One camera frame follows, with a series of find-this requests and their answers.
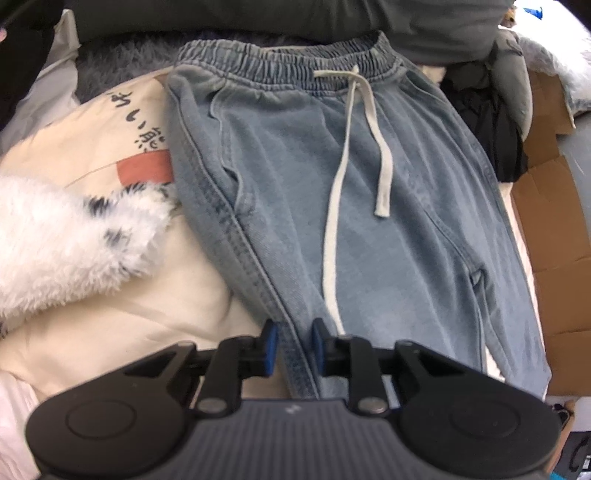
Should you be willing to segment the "light blue denim pants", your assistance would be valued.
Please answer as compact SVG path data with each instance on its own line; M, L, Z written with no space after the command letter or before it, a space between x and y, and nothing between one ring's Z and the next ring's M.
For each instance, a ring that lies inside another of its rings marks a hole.
M185 44L167 141L188 225L228 286L280 327L300 398L345 388L311 324L412 340L546 394L551 371L497 178L443 92L380 33L321 46Z

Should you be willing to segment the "white fluffy spotted blanket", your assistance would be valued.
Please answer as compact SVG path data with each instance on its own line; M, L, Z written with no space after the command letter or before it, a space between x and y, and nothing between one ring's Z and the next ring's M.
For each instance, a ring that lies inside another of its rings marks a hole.
M1 334L48 308L152 275L177 206L171 183L87 196L2 176Z

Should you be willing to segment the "cream cartoon bear bedsheet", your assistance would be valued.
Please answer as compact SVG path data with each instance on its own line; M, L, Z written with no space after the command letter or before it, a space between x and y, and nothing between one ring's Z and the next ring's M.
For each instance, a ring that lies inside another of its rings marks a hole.
M381 347L421 343L510 385L548 385L538 322L496 176L442 91L404 64L168 78L174 178L105 196L8 176L1 332L116 291L163 256L174 212L257 320L280 326L297 397L339 395L311 324Z

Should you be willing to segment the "brown cardboard sheet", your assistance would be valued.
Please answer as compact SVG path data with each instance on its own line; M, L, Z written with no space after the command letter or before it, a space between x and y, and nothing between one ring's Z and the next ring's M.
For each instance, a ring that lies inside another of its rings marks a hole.
M579 194L558 137L574 132L557 76L529 73L533 120L524 142L528 171L512 197L535 279L548 393L590 394L590 241Z

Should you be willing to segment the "black garment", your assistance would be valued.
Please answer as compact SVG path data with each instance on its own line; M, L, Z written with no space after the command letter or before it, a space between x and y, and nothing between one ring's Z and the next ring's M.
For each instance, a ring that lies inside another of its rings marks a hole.
M521 133L484 62L453 65L441 89L480 142L497 180L516 182L528 170Z

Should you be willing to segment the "grey neck pillow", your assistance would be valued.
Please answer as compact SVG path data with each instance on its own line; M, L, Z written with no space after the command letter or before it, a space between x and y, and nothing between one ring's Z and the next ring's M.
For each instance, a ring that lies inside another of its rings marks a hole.
M514 32L503 28L497 31L489 60L495 88L525 141L533 121L533 94L523 50Z

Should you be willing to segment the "dark grey pillow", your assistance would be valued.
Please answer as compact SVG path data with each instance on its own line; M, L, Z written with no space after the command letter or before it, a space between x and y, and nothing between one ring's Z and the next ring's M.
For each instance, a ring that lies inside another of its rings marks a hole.
M508 1L69 1L78 36L228 30L333 43L373 31L417 64L486 57Z

